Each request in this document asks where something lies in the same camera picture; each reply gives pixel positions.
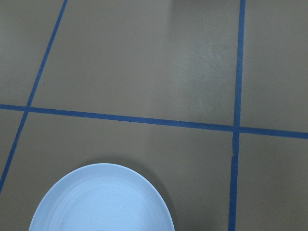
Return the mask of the blue plate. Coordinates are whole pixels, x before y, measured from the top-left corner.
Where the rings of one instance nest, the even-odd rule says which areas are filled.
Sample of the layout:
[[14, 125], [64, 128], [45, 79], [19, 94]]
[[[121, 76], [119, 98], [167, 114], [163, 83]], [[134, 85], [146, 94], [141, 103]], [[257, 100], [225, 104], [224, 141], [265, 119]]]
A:
[[157, 189], [136, 171], [92, 164], [58, 180], [38, 205], [31, 231], [172, 231]]

